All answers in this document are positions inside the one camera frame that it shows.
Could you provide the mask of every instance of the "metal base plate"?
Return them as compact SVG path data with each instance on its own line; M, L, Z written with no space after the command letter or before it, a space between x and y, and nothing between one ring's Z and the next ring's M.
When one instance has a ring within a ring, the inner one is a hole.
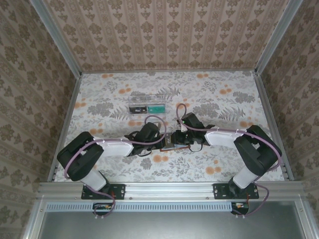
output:
M116 200L123 200L125 196L125 184L111 184L108 194L114 197ZM102 200L109 198L100 194L93 193L86 186L83 186L81 199Z
M258 189L255 184L249 184L245 189L246 193L239 195L237 198L232 198L229 196L229 185L228 183L214 183L213 192L215 199L247 199L247 194L249 199L259 199Z

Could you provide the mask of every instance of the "transparent container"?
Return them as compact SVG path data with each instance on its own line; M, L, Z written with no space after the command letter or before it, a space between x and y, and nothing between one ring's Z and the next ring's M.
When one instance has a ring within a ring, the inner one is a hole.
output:
M166 119L166 95L133 95L129 96L129 114L133 121L144 121L149 115L156 115Z

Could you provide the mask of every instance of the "floral wallpaper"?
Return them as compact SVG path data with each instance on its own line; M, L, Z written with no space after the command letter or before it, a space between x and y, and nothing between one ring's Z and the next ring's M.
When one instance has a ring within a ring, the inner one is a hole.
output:
M319 222L319 1L304 0L262 73L294 176Z
M128 113L129 96L140 94L166 95L168 132L180 128L175 109L183 102L204 125L237 129L257 124L269 133L251 71L83 74L66 144L83 131L99 138L120 138L140 130L142 116ZM191 149L200 150L200 145ZM204 146L200 152L155 150L145 157L102 155L95 165L110 182L228 181L243 166L238 151L223 146ZM55 181L66 181L63 172L58 165ZM279 168L261 180L283 179Z
M20 238L75 79L28 0L0 0L0 238Z
M254 68L289 0L44 0L85 72Z

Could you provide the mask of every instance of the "patterned wall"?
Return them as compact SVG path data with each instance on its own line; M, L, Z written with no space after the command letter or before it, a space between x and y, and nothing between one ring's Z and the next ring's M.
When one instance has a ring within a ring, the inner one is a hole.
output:
M288 0L45 0L83 71L254 68Z
M74 83L29 1L0 0L0 238L27 223Z
M304 0L262 78L297 180L319 221L319 1Z

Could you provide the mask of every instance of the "metal ventilation grille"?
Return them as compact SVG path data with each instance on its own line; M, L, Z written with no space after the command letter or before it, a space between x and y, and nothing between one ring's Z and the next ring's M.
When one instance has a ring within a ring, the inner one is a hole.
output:
M93 203L48 203L46 212L92 212ZM117 202L114 212L230 212L230 202L127 203Z

